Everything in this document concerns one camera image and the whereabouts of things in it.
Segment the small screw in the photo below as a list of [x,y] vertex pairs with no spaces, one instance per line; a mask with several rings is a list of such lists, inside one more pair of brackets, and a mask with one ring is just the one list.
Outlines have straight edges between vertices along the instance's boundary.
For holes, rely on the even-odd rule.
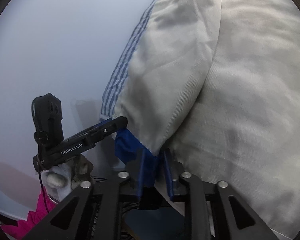
[[229,186],[229,184],[226,181],[221,180],[218,182],[218,186],[221,188],[226,188]]
[[89,187],[91,187],[91,182],[84,180],[83,182],[80,183],[80,186],[83,188],[89,188]]
[[129,173],[126,171],[121,171],[118,173],[118,177],[125,179],[125,178],[129,177]]
[[181,173],[181,177],[183,177],[185,179],[189,179],[189,178],[191,178],[191,173],[185,171],[185,172]]

